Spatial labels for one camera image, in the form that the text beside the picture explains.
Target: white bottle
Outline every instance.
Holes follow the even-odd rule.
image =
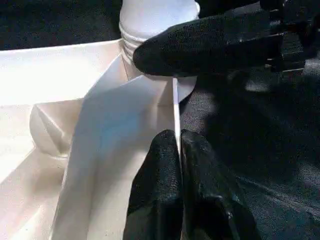
[[[119,28],[124,52],[132,60],[134,50],[167,28],[198,18],[195,0],[123,0]]]

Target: white plastic part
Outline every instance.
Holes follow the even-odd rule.
[[[141,75],[121,49],[0,52],[0,240],[122,239],[132,179],[195,78]]]
[[[167,28],[198,18],[195,0],[123,0],[119,28],[124,52],[132,60],[134,50]]]
[[[121,49],[0,51],[0,240],[49,239],[83,97],[105,75],[104,91],[127,81]]]
[[[181,91],[185,97],[195,85],[190,80]],[[180,120],[174,91],[181,86],[174,82],[140,75],[84,99],[51,240],[122,239],[132,180],[150,143],[162,130],[175,130],[175,117]]]

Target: dark background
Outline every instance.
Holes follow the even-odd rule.
[[[232,4],[198,1],[201,17]],[[0,50],[118,39],[121,4],[4,0]],[[201,75],[180,106],[182,126],[206,136],[236,175],[263,239],[320,239],[319,71],[317,57],[307,62],[308,81],[268,93],[233,87],[224,76]]]

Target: white plastic tray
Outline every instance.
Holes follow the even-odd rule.
[[[0,52],[0,77],[15,82],[0,100],[1,240],[122,239],[132,179],[154,136],[179,128],[195,78],[141,75],[121,49]]]

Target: gloved finger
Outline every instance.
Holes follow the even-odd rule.
[[[200,17],[222,14],[227,10],[258,2],[257,0],[196,0],[200,5]]]
[[[181,161],[186,238],[261,239],[237,182],[203,136],[182,130]]]
[[[183,221],[182,176],[175,133],[165,130],[152,141],[135,176],[124,240],[179,240]]]
[[[268,11],[210,16],[148,39],[134,51],[133,62],[143,73],[176,77],[264,66],[281,40],[268,39],[270,32]]]

